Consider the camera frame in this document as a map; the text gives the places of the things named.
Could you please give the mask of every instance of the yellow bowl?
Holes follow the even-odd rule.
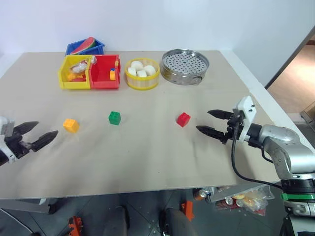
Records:
[[[131,75],[128,72],[128,68],[130,67],[131,63],[135,60],[142,62],[143,66],[146,66],[146,65],[153,66],[154,69],[156,70],[156,73],[147,77],[139,77],[139,76]],[[159,65],[155,60],[152,60],[149,58],[134,58],[126,63],[125,75],[126,75],[127,84],[131,88],[136,89],[136,90],[153,89],[155,86],[158,85]]]

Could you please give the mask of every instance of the beige tabletop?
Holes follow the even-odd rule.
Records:
[[[230,162],[231,141],[200,133],[196,125],[225,131],[226,121],[208,110],[231,111],[247,87],[219,51],[202,52],[210,62],[197,86],[178,86],[160,76],[149,91],[61,90],[57,70],[64,53],[26,53],[0,79],[0,114],[16,121],[39,121],[25,135],[34,141],[58,130],[56,139],[37,153],[0,167],[0,199],[62,197],[150,191],[243,182]],[[163,52],[107,52],[119,54],[123,66],[135,57],[160,61]],[[272,124],[256,103],[256,123]],[[111,125],[111,111],[121,113]],[[176,123],[182,112],[191,115],[184,128]],[[66,118],[80,123],[79,131],[63,128]],[[238,144],[236,166],[247,177],[278,180],[275,168],[260,150]]]

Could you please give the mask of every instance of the floor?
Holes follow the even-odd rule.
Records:
[[[273,193],[276,199],[269,201],[265,217],[238,209],[217,211],[214,204],[194,201],[195,218],[192,224],[199,236],[277,236],[285,211],[279,198],[280,191],[273,189]],[[74,215],[82,218],[83,236],[101,236],[106,215],[116,206],[125,205],[130,216],[128,236],[160,236],[159,212],[168,207],[179,208],[179,203],[184,200],[192,200],[191,189],[63,198],[57,201],[58,211],[52,215],[14,210],[9,212],[42,236],[67,235],[67,220]],[[29,234],[0,212],[0,235]]]
[[[315,46],[305,45],[268,88],[286,113],[300,113],[315,101]]]

